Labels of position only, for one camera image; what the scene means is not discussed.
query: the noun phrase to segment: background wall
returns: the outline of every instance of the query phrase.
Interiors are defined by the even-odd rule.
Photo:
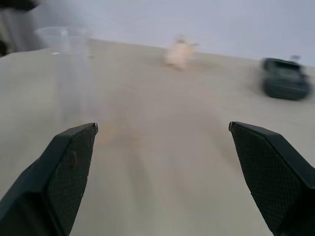
[[[315,65],[313,0],[42,0],[36,28],[89,27],[97,39],[168,47],[178,34],[201,52]]]

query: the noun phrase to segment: table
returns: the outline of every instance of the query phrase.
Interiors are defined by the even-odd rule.
[[[259,89],[259,62],[200,54],[187,71],[163,49],[94,40],[110,135],[94,146],[72,236],[269,236],[241,173],[230,121],[283,134],[315,166],[315,99]],[[315,75],[314,68],[307,68]],[[0,59],[0,195],[64,127],[47,50]]]

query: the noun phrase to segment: transparent cup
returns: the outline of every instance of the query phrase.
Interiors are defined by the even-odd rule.
[[[102,122],[90,62],[89,32],[74,27],[48,27],[35,31],[54,57],[56,119],[70,125]]]

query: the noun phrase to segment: plush toy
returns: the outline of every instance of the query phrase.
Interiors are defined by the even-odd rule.
[[[165,57],[166,65],[185,70],[187,61],[192,57],[197,45],[196,43],[190,44],[184,36],[178,36],[175,43],[167,51]]]

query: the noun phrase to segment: black object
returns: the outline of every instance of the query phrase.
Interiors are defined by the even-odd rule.
[[[290,60],[266,58],[263,61],[266,76],[262,88],[264,92],[274,98],[287,100],[301,100],[311,92],[307,75],[303,74],[303,67]]]
[[[12,8],[19,11],[31,11],[37,7],[32,0],[0,0],[0,8]]]
[[[1,236],[68,236],[83,197],[97,125],[53,138],[0,201]]]
[[[8,46],[4,41],[0,40],[0,57],[4,57],[6,55],[8,55]]]
[[[231,122],[246,184],[275,236],[315,235],[315,169],[280,134]]]

